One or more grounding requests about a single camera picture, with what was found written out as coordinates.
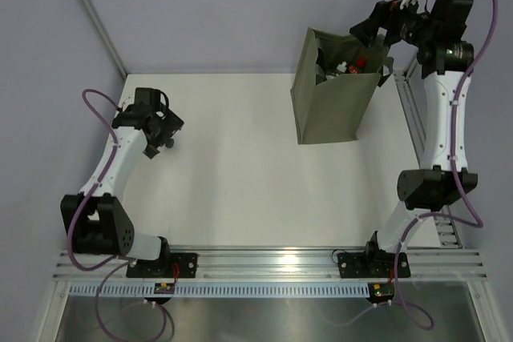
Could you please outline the green Fairy dish soap bottle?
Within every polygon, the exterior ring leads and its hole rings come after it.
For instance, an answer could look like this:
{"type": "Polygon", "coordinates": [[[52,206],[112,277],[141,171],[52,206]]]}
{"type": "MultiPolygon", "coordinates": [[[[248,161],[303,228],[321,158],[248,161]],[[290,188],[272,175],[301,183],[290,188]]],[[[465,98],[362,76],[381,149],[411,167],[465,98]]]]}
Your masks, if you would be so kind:
{"type": "Polygon", "coordinates": [[[360,74],[363,73],[366,68],[366,58],[360,57],[353,64],[348,65],[347,74],[360,74]]]}

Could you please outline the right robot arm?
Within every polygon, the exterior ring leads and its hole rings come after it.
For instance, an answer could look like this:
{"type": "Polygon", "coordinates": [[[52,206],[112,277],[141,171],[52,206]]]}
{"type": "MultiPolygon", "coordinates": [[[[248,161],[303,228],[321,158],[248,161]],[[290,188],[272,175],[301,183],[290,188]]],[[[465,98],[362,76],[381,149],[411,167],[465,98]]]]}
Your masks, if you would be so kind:
{"type": "Polygon", "coordinates": [[[427,101],[427,126],[420,166],[398,176],[398,205],[373,233],[364,251],[337,256],[343,278],[410,276],[404,248],[428,218],[474,190],[478,176],[468,170],[464,146],[466,93],[474,47],[462,40],[474,0],[435,0],[418,11],[410,0],[380,1],[370,16],[350,29],[365,46],[379,29],[384,43],[407,42],[418,50],[427,101]]]}

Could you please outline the white bottle black cap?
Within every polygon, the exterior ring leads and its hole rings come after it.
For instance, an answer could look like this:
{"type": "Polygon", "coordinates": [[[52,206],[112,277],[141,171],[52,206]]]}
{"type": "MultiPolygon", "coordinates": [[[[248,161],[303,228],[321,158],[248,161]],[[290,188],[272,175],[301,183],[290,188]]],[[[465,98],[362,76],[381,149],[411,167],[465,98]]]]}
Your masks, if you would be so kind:
{"type": "Polygon", "coordinates": [[[170,138],[170,139],[164,141],[163,143],[161,143],[159,145],[159,149],[160,150],[163,150],[164,148],[171,149],[174,147],[174,144],[175,144],[175,140],[173,138],[170,138]]]}

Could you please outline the amber soap bottle white cap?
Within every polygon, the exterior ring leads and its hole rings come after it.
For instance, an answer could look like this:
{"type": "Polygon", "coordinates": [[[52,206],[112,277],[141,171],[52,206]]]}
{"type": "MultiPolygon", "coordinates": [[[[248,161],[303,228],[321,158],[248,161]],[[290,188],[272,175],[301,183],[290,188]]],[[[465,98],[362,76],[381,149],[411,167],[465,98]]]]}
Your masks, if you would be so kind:
{"type": "Polygon", "coordinates": [[[336,78],[342,74],[345,74],[347,71],[347,66],[348,66],[347,62],[339,63],[334,69],[328,70],[326,72],[326,78],[332,79],[332,78],[336,78]]]}

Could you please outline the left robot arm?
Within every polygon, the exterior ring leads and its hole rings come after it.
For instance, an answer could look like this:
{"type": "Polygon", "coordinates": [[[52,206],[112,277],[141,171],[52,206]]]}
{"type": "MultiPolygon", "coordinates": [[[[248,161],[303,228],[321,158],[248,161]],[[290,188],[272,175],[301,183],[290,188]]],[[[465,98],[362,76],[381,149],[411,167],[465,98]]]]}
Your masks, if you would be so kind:
{"type": "Polygon", "coordinates": [[[136,88],[131,103],[115,110],[110,122],[93,112],[109,134],[104,153],[79,192],[61,200],[67,252],[83,272],[124,258],[150,276],[165,276],[172,267],[167,239],[137,231],[122,200],[135,166],[172,147],[184,122],[170,109],[168,96],[155,88],[136,88]]]}

